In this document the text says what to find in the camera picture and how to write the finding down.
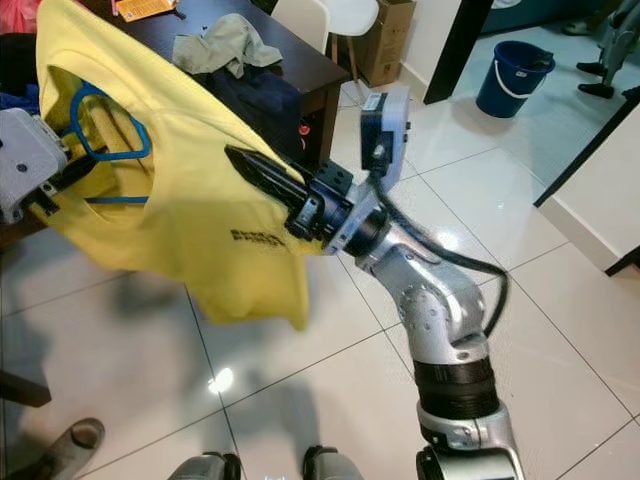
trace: silver robotic arm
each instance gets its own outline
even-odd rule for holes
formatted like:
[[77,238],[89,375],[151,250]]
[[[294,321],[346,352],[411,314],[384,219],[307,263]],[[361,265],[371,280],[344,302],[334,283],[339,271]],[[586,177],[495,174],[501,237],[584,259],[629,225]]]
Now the silver robotic arm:
[[[418,420],[428,443],[416,457],[419,479],[524,480],[489,359],[487,335],[497,317],[483,327],[486,311],[480,290],[454,265],[474,268],[484,262],[435,244],[386,196],[402,169],[408,105],[409,91],[404,88],[369,97],[361,133],[362,167],[370,175],[353,188],[353,175],[330,161],[318,171],[292,165],[302,174],[301,183],[257,152],[230,146],[225,151],[245,180],[288,208],[286,227],[291,234],[322,241],[329,254],[352,255],[393,297],[409,339],[420,397]],[[50,197],[95,164],[89,158],[66,165],[66,152],[55,134],[21,112],[1,112],[0,134],[0,222],[17,221],[21,209],[32,203],[46,213],[55,212],[57,205]],[[505,281],[498,267],[483,268],[502,274]],[[501,296],[498,303],[504,300]],[[308,453],[305,480],[361,478],[335,450],[318,447]],[[192,460],[188,468],[200,468],[202,461],[206,468],[219,470],[210,478],[239,478],[239,468],[225,467],[231,461],[226,456]]]
[[356,264],[389,291],[407,332],[418,420],[430,444],[417,457],[419,478],[523,480],[509,413],[495,389],[480,289],[399,227],[385,229]]

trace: bucket handle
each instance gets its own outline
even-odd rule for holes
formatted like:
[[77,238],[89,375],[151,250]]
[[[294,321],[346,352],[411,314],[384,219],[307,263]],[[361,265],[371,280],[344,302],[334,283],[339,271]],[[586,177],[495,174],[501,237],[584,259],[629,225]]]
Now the bucket handle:
[[542,81],[538,84],[538,86],[535,88],[535,90],[533,92],[531,92],[531,93],[513,93],[511,90],[509,90],[507,88],[507,86],[502,81],[502,77],[500,76],[500,72],[498,70],[498,60],[494,60],[493,61],[493,66],[494,66],[494,68],[496,70],[496,78],[498,79],[498,83],[500,84],[500,88],[502,88],[504,93],[506,93],[510,97],[516,98],[518,100],[526,100],[527,98],[529,98],[531,95],[533,95],[538,90],[540,90],[542,85],[544,85],[544,82],[547,80],[547,76],[545,75],[544,78],[542,79]]

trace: blue hanger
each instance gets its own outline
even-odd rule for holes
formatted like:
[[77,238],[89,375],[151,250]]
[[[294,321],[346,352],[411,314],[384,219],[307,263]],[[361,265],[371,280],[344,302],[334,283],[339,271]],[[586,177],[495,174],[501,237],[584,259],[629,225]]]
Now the blue hanger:
[[[82,143],[84,150],[87,152],[87,155],[96,160],[97,162],[112,162],[115,160],[132,160],[139,159],[148,156],[151,153],[151,140],[149,139],[149,135],[138,120],[136,120],[133,116],[131,116],[131,121],[136,129],[136,132],[140,136],[142,140],[142,149],[133,151],[133,152],[116,152],[116,153],[98,153],[92,150],[89,145],[89,140],[84,135],[82,131],[82,127],[80,127],[80,122],[78,121],[78,109],[80,108],[80,102],[84,97],[89,95],[100,95],[105,98],[110,98],[106,93],[104,93],[99,88],[91,85],[86,81],[82,81],[83,87],[78,90],[73,98],[71,99],[71,125],[65,129],[63,132],[66,133],[75,133]],[[113,204],[113,203],[134,203],[134,204],[144,204],[149,199],[149,197],[91,197],[87,198],[88,203],[94,204]]]

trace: red object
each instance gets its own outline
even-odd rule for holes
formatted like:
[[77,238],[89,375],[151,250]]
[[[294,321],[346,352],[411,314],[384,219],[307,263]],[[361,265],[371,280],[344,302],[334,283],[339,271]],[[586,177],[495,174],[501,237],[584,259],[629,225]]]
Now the red object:
[[0,0],[0,33],[35,33],[42,0]]

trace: black cable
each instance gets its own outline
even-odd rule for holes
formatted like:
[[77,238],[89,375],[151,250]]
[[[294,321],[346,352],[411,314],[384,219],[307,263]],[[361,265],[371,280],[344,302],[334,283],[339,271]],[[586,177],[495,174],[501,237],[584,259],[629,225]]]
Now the black cable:
[[387,196],[384,191],[384,187],[382,186],[383,176],[383,172],[380,172],[375,168],[372,169],[371,175],[369,177],[371,179],[371,185],[373,186],[378,200],[389,212],[391,218],[398,224],[398,226],[400,226],[400,228],[407,232],[409,236],[411,236],[424,248],[447,262],[451,262],[455,265],[463,268],[468,268],[470,270],[489,273],[500,278],[500,294],[498,296],[498,302],[496,303],[493,313],[484,328],[484,334],[489,337],[489,335],[491,335],[496,325],[498,324],[498,319],[502,315],[504,307],[507,303],[507,298],[509,296],[509,277],[506,270],[491,263],[483,262],[482,260],[477,260],[475,258],[470,258],[465,255],[452,252],[451,250],[447,250],[442,245],[431,240],[422,231],[422,229],[414,224],[404,213],[402,213],[402,211],[396,206],[396,204],[393,203],[393,201]]

